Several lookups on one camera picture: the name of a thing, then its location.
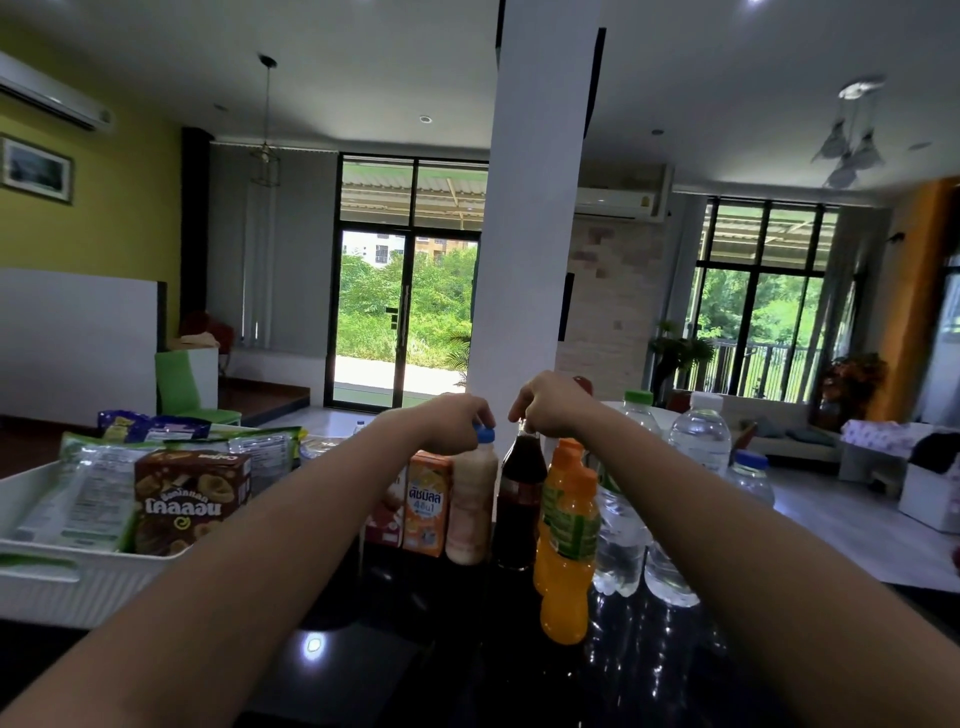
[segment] white plastic basket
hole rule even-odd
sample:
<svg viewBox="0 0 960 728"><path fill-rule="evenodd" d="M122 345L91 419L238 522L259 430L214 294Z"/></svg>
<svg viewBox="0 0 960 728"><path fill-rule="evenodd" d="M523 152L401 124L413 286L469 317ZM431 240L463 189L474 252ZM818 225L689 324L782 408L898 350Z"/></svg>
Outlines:
<svg viewBox="0 0 960 728"><path fill-rule="evenodd" d="M54 485L59 466L0 480L0 619L92 629L180 556L95 553L7 538ZM11 556L36 559L36 566L4 568Z"/></svg>

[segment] forearm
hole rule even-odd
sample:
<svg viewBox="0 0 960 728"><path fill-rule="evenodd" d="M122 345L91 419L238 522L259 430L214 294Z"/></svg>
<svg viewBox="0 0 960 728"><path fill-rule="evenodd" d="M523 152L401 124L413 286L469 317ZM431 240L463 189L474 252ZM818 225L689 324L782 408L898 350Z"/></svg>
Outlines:
<svg viewBox="0 0 960 728"><path fill-rule="evenodd" d="M578 430L800 716L957 724L960 651L879 582L614 410L592 406Z"/></svg>
<svg viewBox="0 0 960 728"><path fill-rule="evenodd" d="M401 412L381 415L238 511L78 643L4 724L42 724L38 715L82 722L78 712L104 718L116 706L125 725L209 726L235 716L420 446L407 425ZM44 712L51 708L55 716Z"/></svg>

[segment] brown snack box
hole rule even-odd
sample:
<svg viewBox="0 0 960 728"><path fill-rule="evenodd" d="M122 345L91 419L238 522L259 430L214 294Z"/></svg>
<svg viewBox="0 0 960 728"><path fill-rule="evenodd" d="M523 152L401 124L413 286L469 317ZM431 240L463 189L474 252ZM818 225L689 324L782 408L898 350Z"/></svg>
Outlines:
<svg viewBox="0 0 960 728"><path fill-rule="evenodd" d="M133 466L133 550L174 556L219 526L250 497L251 457L211 450L161 450Z"/></svg>
<svg viewBox="0 0 960 728"><path fill-rule="evenodd" d="M364 541L399 548L403 543L404 500L407 495L407 469L400 471L383 499L376 504L364 523Z"/></svg>
<svg viewBox="0 0 960 728"><path fill-rule="evenodd" d="M452 483L450 458L422 451L411 458L403 524L403 547L408 551L429 556L444 552Z"/></svg>

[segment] orange bottle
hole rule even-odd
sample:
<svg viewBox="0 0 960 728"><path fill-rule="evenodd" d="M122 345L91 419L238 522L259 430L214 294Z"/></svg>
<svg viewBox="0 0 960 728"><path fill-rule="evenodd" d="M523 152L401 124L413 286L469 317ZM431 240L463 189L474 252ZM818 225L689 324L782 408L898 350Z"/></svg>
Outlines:
<svg viewBox="0 0 960 728"><path fill-rule="evenodd" d="M564 476L570 470L580 467L584 456L584 446L570 437L564 437L557 443L550 462L550 471L543 481L543 493L540 496L540 521L537 523L537 561L534 563L534 586L540 596L546 594L549 562L556 560L557 554L550 548L550 519L557 508L557 500L564 491Z"/></svg>
<svg viewBox="0 0 960 728"><path fill-rule="evenodd" d="M547 561L540 626L554 642L576 644L587 635L587 592L600 531L600 512L593 502L597 473L583 466L573 468L563 485L564 494L550 520L552 553Z"/></svg>

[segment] yellow-green wall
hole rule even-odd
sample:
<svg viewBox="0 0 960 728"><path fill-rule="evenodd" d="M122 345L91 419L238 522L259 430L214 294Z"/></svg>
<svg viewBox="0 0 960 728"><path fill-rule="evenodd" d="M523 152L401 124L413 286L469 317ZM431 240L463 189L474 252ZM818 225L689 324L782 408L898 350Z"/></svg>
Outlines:
<svg viewBox="0 0 960 728"><path fill-rule="evenodd" d="M101 71L0 18L0 51L110 108L116 133L85 132L0 94L0 134L75 164L72 206L0 187L0 266L167 282L180 309L180 127Z"/></svg>

